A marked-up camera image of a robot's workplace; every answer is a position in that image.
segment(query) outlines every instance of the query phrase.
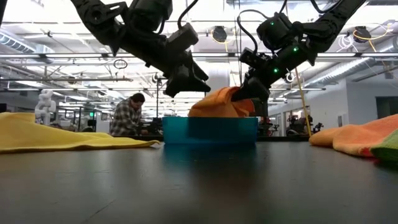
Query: ceiling duct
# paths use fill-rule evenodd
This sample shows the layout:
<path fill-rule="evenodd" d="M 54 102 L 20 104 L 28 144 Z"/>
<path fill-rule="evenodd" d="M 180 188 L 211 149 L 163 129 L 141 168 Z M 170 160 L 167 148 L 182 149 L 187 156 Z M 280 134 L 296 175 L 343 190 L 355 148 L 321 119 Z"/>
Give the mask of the ceiling duct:
<path fill-rule="evenodd" d="M 390 38 L 381 44 L 376 45 L 376 49 L 378 52 L 397 52 L 398 51 L 398 37 Z M 372 57 L 365 57 L 357 60 L 353 60 L 352 62 L 339 63 L 334 67 L 329 68 L 317 76 L 315 76 L 312 80 L 310 80 L 304 87 L 316 85 L 316 84 L 329 84 L 336 82 L 342 78 L 353 75 L 357 72 L 363 71 L 376 65 L 376 59 Z"/>
<path fill-rule="evenodd" d="M 38 73 L 35 73 L 30 70 L 26 70 L 25 68 L 21 68 L 18 66 L 8 66 L 7 62 L 1 62 L 3 65 L 0 65 L 0 77 L 8 77 L 8 78 L 20 78 L 23 80 L 26 80 L 27 77 L 40 77 L 42 78 Z M 48 88 L 69 88 L 68 86 L 64 86 L 61 84 L 57 83 L 48 83 L 48 82 L 43 82 L 44 85 L 48 86 Z M 90 97 L 93 100 L 97 100 L 94 94 L 88 93 L 87 95 L 84 95 L 87 97 Z"/>
<path fill-rule="evenodd" d="M 14 49 L 23 54 L 50 54 L 54 53 L 54 51 L 42 44 L 33 44 L 27 42 L 26 40 L 7 32 L 4 29 L 0 30 L 0 44 L 5 45 L 11 49 Z M 52 63 L 53 61 L 47 58 L 37 58 L 35 59 L 38 62 L 44 63 Z"/>

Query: plaid shirt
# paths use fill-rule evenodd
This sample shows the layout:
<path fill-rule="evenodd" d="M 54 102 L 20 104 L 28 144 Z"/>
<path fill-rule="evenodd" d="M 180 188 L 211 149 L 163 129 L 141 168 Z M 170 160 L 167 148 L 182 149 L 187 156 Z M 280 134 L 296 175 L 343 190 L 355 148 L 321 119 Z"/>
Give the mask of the plaid shirt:
<path fill-rule="evenodd" d="M 116 106 L 110 133 L 112 136 L 131 135 L 136 132 L 141 119 L 141 109 L 135 110 L 130 106 L 130 99 L 121 101 Z"/>

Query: wall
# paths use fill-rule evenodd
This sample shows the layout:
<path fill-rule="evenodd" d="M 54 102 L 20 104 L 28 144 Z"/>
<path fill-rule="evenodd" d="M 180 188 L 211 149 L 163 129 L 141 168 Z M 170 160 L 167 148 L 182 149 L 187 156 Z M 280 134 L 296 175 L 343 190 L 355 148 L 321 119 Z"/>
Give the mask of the wall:
<path fill-rule="evenodd" d="M 348 123 L 346 80 L 326 86 L 326 91 L 308 92 L 305 94 L 305 102 L 310 106 L 314 124 L 321 122 L 325 129 L 338 127 L 339 115 L 343 116 L 343 124 Z M 298 108 L 302 108 L 301 100 L 289 100 L 285 105 L 270 106 L 268 111 L 270 115 L 275 115 Z"/>
<path fill-rule="evenodd" d="M 377 119 L 377 96 L 398 96 L 396 80 L 391 80 L 391 84 L 347 83 L 349 123 L 364 124 Z"/>
<path fill-rule="evenodd" d="M 15 112 L 15 107 L 34 110 L 39 101 L 39 95 L 34 91 L 28 91 L 27 94 L 27 96 L 21 96 L 19 93 L 0 93 L 0 103 L 6 103 L 7 109 L 11 109 L 12 112 Z"/>

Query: orange towel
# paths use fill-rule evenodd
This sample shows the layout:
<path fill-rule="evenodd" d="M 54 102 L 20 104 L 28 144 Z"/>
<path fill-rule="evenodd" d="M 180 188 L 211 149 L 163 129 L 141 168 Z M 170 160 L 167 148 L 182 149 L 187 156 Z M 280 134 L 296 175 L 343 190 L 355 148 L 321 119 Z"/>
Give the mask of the orange towel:
<path fill-rule="evenodd" d="M 320 131 L 310 138 L 314 146 L 333 149 L 354 156 L 373 157 L 371 148 L 381 144 L 398 128 L 398 114 L 363 125 L 347 125 Z"/>
<path fill-rule="evenodd" d="M 253 102 L 249 99 L 232 102 L 231 97 L 239 87 L 225 87 L 192 106 L 188 116 L 207 118 L 241 118 L 254 112 Z"/>

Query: white robot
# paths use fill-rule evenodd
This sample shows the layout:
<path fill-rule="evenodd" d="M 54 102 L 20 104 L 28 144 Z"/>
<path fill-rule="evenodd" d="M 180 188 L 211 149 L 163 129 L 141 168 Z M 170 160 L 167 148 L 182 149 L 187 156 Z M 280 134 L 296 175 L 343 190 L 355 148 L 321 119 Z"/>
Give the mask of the white robot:
<path fill-rule="evenodd" d="M 35 107 L 36 123 L 42 120 L 44 125 L 50 125 L 50 113 L 57 109 L 55 101 L 51 100 L 52 93 L 52 90 L 42 90 L 39 95 L 39 102 Z"/>

